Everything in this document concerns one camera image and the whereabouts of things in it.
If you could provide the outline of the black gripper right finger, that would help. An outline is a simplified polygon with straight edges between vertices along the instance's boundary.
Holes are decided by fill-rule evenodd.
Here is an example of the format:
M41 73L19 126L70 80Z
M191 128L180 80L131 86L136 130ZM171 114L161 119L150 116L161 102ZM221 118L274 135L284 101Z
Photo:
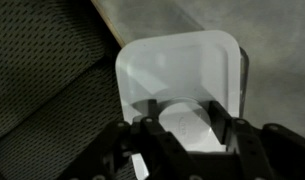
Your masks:
M209 155L209 171L220 180L305 180L305 138L267 123L253 127L232 117L217 101L209 104L211 128L222 153Z

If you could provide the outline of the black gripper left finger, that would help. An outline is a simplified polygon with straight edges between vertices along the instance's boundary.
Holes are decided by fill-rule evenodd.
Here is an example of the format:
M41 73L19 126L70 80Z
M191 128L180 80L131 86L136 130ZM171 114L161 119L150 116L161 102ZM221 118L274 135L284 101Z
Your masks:
M131 123L105 126L57 180L117 180L135 154L148 169L146 180L205 180L196 161L160 124L156 102L148 101L144 109Z

